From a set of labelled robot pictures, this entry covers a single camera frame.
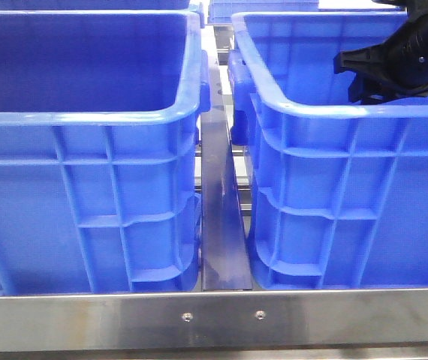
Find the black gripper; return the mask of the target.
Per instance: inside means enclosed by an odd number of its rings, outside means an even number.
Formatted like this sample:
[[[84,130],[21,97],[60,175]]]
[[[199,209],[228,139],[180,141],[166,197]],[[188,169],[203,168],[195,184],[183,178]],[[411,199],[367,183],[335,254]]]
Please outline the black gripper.
[[[339,52],[333,60],[335,74],[356,74],[348,88],[352,103],[428,97],[428,1],[385,4],[407,10],[402,26],[380,44]]]

